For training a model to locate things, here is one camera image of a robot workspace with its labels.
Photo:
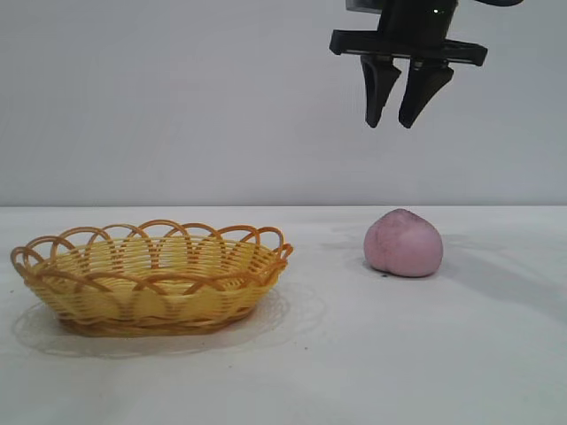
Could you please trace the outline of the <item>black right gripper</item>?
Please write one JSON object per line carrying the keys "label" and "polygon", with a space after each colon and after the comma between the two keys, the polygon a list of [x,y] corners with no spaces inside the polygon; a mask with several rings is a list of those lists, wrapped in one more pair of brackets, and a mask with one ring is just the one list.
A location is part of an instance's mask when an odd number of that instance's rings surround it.
{"label": "black right gripper", "polygon": [[457,2],[424,0],[347,1],[350,12],[375,13],[375,30],[332,32],[330,51],[361,56],[365,121],[375,128],[401,70],[394,58],[411,59],[399,123],[411,128],[424,107],[453,78],[449,63],[482,66],[487,48],[447,38]]}

